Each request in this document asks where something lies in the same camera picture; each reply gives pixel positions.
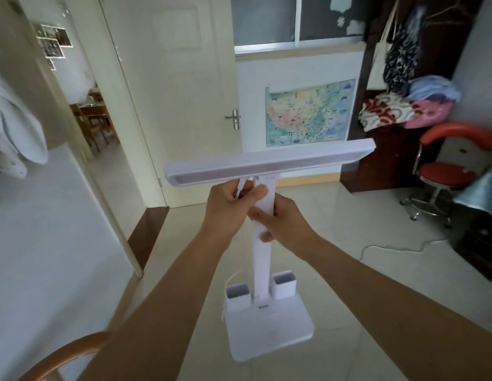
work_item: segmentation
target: white desk lamp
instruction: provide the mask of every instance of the white desk lamp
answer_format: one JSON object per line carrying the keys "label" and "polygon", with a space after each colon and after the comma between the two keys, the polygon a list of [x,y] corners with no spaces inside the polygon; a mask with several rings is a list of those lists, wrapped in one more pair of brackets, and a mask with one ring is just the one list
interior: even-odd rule
{"label": "white desk lamp", "polygon": [[[276,179],[281,172],[354,163],[374,149],[373,139],[362,139],[177,161],[166,166],[165,178],[173,186],[189,186],[253,177],[255,186],[264,184],[268,188],[268,194],[256,206],[272,214]],[[292,271],[274,274],[269,286],[271,244],[260,241],[266,229],[254,224],[253,296],[245,283],[226,289],[225,322],[230,351],[236,361],[306,341],[315,330],[296,292]]]}

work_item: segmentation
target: door frame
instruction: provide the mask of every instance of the door frame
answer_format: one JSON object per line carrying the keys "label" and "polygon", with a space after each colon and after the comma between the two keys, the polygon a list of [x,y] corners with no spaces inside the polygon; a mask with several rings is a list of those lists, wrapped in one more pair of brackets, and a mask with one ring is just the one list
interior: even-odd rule
{"label": "door frame", "polygon": [[99,0],[65,0],[146,207],[166,206]]}

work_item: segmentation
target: forearm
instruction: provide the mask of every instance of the forearm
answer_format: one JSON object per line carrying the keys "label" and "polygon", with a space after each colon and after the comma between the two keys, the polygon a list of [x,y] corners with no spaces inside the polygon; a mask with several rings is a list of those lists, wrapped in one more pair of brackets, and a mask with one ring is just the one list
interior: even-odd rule
{"label": "forearm", "polygon": [[492,334],[318,237],[296,252],[410,380],[492,379]]}
{"label": "forearm", "polygon": [[197,235],[79,380],[176,380],[227,246]]}

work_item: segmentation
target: door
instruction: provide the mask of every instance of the door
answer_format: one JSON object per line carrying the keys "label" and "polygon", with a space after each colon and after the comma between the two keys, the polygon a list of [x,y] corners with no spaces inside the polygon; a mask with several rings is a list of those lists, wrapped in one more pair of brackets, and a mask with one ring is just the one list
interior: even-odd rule
{"label": "door", "polygon": [[100,0],[167,205],[210,185],[172,187],[163,168],[242,152],[230,0]]}

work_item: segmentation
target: world map poster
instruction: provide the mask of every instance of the world map poster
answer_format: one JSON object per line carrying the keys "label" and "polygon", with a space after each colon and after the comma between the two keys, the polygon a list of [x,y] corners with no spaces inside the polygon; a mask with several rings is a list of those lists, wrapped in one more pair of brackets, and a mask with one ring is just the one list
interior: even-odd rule
{"label": "world map poster", "polygon": [[345,140],[355,79],[290,92],[265,89],[268,147]]}

